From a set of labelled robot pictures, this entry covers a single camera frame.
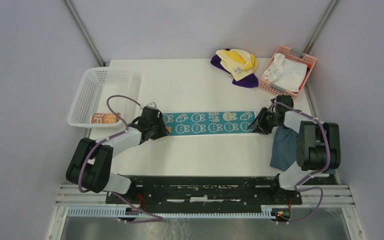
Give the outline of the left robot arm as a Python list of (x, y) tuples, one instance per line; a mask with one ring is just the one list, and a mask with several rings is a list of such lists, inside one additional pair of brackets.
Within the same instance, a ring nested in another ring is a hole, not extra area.
[(82, 192), (115, 192), (124, 203), (130, 204), (136, 200), (138, 191), (132, 186), (130, 178), (111, 172), (113, 158), (129, 148), (168, 135), (161, 111), (146, 106), (141, 116), (135, 118), (126, 130), (100, 141), (82, 138), (68, 165), (65, 178), (76, 184)]

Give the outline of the white plastic basket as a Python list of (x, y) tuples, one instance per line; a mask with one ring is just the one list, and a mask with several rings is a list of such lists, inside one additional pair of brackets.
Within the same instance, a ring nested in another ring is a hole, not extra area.
[(122, 126), (121, 121), (115, 124), (91, 124), (90, 118), (94, 113), (113, 112), (124, 117), (128, 109), (128, 100), (115, 97), (110, 100), (111, 109), (109, 109), (107, 99), (114, 95), (128, 96), (133, 99), (132, 82), (133, 74), (127, 69), (117, 67), (87, 69), (77, 88), (67, 123), (72, 127), (87, 129), (118, 128)]

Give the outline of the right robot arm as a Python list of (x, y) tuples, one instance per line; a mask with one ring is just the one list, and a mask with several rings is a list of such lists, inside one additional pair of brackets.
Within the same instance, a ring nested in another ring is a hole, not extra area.
[(309, 179), (340, 166), (340, 127), (295, 109), (290, 95), (278, 95), (271, 102), (247, 129), (263, 135), (271, 134), (273, 128), (286, 129), (297, 136), (293, 163), (276, 176), (277, 185), (268, 191), (273, 203), (282, 204), (289, 198), (289, 191), (299, 191)]

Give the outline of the cream rabbit text towel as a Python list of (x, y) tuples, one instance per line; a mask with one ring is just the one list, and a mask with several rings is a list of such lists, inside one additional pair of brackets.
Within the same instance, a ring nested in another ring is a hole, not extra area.
[(91, 124), (116, 124), (119, 121), (119, 118), (114, 113), (96, 112), (91, 115), (89, 122)]

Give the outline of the teal bunny pattern towel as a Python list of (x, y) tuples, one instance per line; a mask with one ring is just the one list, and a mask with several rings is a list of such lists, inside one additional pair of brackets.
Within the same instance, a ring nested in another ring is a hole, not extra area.
[(200, 136), (250, 133), (256, 118), (253, 111), (213, 111), (164, 113), (170, 136)]

